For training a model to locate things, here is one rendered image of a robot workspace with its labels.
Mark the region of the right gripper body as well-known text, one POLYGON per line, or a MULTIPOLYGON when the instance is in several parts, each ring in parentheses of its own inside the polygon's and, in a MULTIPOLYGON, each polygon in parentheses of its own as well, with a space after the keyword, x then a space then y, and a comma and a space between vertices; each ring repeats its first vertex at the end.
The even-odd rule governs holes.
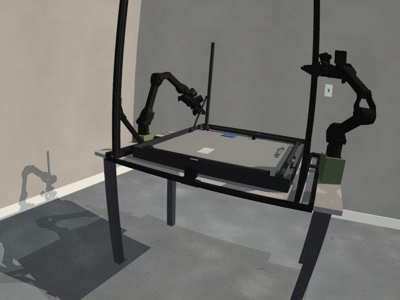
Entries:
MULTIPOLYGON (((334 65, 332 66, 327 66, 327 62, 324 61, 320 61, 320 63, 322 63, 320 65, 320 75, 322 75, 322 77, 329 77, 329 78, 334 78, 335 77, 335 73, 336 73, 336 68, 334 65)), ((318 77, 320 76, 318 75, 318 77)))

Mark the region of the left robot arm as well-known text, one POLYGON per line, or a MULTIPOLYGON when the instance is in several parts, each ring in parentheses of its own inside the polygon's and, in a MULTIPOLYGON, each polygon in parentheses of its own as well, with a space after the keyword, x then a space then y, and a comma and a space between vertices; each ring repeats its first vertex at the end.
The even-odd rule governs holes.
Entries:
POLYGON ((180 83, 170 72, 153 73, 150 79, 151 87, 146 105, 141 111, 139 118, 136 120, 136 123, 138 124, 139 135, 144 136, 150 134, 149 125, 154 118, 153 105, 155 97, 158 91, 158 87, 162 84, 164 79, 167 79, 171 84, 173 84, 178 93, 183 94, 181 96, 178 96, 178 101, 181 100, 185 103, 189 97, 192 97, 192 99, 194 99, 194 97, 197 96, 197 92, 194 90, 194 88, 188 89, 186 85, 180 83))

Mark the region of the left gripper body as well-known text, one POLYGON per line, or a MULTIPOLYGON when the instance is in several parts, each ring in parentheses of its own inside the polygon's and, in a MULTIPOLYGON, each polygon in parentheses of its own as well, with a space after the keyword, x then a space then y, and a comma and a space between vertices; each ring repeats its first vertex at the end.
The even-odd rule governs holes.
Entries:
MULTIPOLYGON (((189 97, 185 103, 191 109, 194 109, 194 107, 199 103, 198 100, 200 100, 199 97, 195 97, 194 99, 192 99, 192 97, 189 97)), ((192 111, 194 116, 197 115, 197 113, 195 113, 195 111, 196 111, 195 109, 192 111)))

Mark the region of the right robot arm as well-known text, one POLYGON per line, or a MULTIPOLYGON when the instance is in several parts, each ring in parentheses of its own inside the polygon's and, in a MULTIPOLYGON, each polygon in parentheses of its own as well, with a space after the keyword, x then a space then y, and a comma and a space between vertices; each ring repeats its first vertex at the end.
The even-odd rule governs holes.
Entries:
MULTIPOLYGON (((356 71, 351 64, 346 62, 346 51, 335 50, 335 77, 342 79, 341 83, 348 82, 357 94, 354 103, 353 116, 340 123, 332 123, 326 131, 327 145, 326 154, 328 157, 341 158, 342 145, 346 144, 345 133, 353 130, 360 125, 373 124, 376 119, 376 105, 372 99, 371 90, 369 90, 363 82, 356 76, 356 71), (361 99, 366 99, 369 108, 360 107, 361 99), (332 141, 332 142, 331 142, 332 141)), ((330 64, 332 56, 328 53, 319 54, 320 61, 330 64)))

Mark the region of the black table rim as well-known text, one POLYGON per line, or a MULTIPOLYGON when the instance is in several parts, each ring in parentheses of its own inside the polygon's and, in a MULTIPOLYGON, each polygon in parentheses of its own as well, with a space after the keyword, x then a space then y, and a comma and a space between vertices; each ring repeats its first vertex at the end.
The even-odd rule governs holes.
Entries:
MULTIPOLYGON (((264 135, 270 135, 270 136, 275 136, 275 137, 281 137, 281 138, 288 138, 288 139, 298 139, 301 140, 301 144, 305 143, 305 139, 300 139, 300 138, 293 138, 293 137, 287 137, 287 136, 281 136, 281 135, 276 135, 276 134, 269 134, 269 133, 264 133, 264 132, 257 132, 257 131, 249 131, 249 130, 244 130, 244 129, 237 129, 237 128, 231 128, 231 127, 224 127, 224 126, 218 126, 218 125, 211 125, 208 124, 209 128, 211 129, 212 126, 214 127, 220 127, 220 128, 226 128, 226 129, 232 129, 232 130, 238 130, 238 131, 246 131, 246 132, 252 132, 252 133, 259 133, 259 134, 264 134, 264 135)), ((133 157, 139 158, 142 160, 150 161, 150 162, 155 162, 158 164, 170 166, 173 168, 177 169, 182 169, 188 165, 190 166, 195 166, 198 168, 198 174, 210 176, 210 177, 216 177, 224 180, 229 180, 237 183, 242 183, 246 185, 252 185, 252 186, 257 186, 261 188, 266 188, 266 189, 271 189, 275 191, 280 191, 280 192, 289 192, 289 189, 291 187, 291 184, 293 182, 293 179, 295 177, 295 174, 297 172, 297 169, 299 167, 300 161, 303 157, 303 150, 304 147, 300 153, 300 156, 298 158, 298 161, 295 165, 295 168, 292 172, 292 175, 290 179, 286 178, 281 178, 281 177, 274 177, 274 176, 269 176, 265 174, 259 174, 259 173, 254 173, 250 171, 245 171, 245 170, 240 170, 240 169, 234 169, 234 168, 229 168, 225 166, 220 166, 220 165, 215 165, 211 163, 206 163, 206 162, 200 162, 192 159, 187 159, 179 156, 174 156, 170 154, 165 154, 165 153, 160 153, 148 149, 143 149, 143 146, 149 145, 153 146, 158 143, 161 143, 163 141, 184 135, 186 133, 189 133, 189 130, 192 130, 193 127, 174 132, 172 134, 159 137, 138 145, 133 146, 133 157)))

